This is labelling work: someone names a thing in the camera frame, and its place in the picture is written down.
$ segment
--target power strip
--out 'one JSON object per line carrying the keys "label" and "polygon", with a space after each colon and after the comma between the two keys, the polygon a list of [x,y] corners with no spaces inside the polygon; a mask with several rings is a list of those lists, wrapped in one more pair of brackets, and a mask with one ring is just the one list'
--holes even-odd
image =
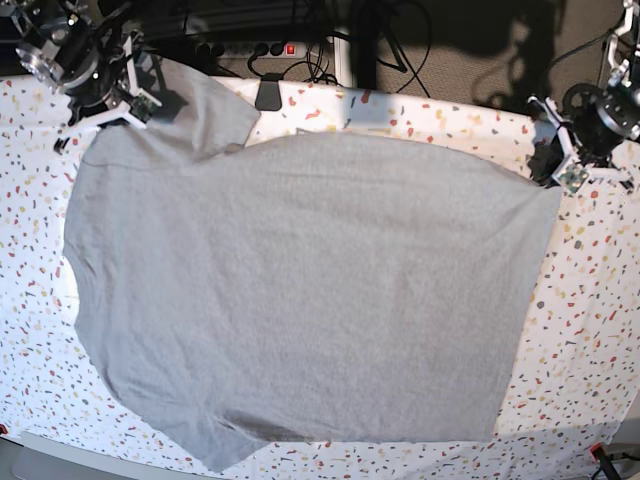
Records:
{"label": "power strip", "polygon": [[[223,42],[224,53],[218,58],[249,58],[253,55],[253,50],[258,43],[266,43],[271,48],[272,45],[280,42]],[[307,46],[302,42],[288,42],[284,46],[282,55],[274,56],[267,53],[262,58],[304,58],[307,55]]]}

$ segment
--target gray t-shirt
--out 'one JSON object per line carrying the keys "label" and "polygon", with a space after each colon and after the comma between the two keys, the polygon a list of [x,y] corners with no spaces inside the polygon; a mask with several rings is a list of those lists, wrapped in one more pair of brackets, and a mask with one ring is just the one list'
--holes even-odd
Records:
{"label": "gray t-shirt", "polygon": [[101,132],[67,215],[113,396],[214,471],[269,441],[487,440],[559,189],[368,136],[229,153],[258,113],[162,72],[177,114]]}

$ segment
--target white tablecloth with confetti pattern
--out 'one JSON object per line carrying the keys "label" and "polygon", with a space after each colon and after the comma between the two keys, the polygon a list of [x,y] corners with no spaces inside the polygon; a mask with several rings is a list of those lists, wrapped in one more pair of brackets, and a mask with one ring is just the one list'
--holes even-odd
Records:
{"label": "white tablecloth with confetti pattern", "polygon": [[[220,81],[254,101],[257,81]],[[288,82],[281,91],[283,108],[263,113],[249,143],[355,131],[464,150],[527,177],[534,143],[553,134],[522,116],[418,97]],[[0,423],[10,436],[28,431],[213,476],[109,397],[74,332],[77,301],[62,232],[94,132],[73,138],[65,155],[53,153],[66,103],[32,77],[0,80]],[[625,144],[616,158],[640,164],[640,149]],[[272,444],[217,476],[560,479],[592,472],[588,447],[611,438],[640,386],[638,203],[607,184],[564,197],[493,441]]]}

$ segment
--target t-shirt sleeve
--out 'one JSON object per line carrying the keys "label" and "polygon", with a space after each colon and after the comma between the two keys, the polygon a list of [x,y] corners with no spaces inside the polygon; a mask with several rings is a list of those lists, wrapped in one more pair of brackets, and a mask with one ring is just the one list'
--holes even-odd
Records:
{"label": "t-shirt sleeve", "polygon": [[231,145],[244,145],[260,113],[207,75],[180,63],[147,56],[140,85],[162,102],[145,130],[118,125],[102,130],[84,156],[91,165],[139,170],[187,166]]}

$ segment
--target speckled tablecloth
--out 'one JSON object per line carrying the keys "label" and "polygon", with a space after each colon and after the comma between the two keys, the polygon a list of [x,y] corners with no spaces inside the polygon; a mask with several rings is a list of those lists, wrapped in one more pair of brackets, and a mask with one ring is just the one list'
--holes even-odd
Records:
{"label": "speckled tablecloth", "polygon": [[[255,80],[220,79],[253,102]],[[349,130],[435,143],[524,176],[553,132],[476,107],[335,87],[281,84],[249,143],[297,131]],[[61,257],[64,215],[94,133],[52,152],[66,99],[32,77],[0,80],[0,423],[134,462],[213,475],[116,404],[73,329],[73,281]],[[640,164],[625,144],[623,162]],[[617,430],[640,386],[640,205],[617,187],[565,196],[522,332],[495,439],[481,443],[272,444],[223,478],[554,478],[590,473],[588,447]]]}

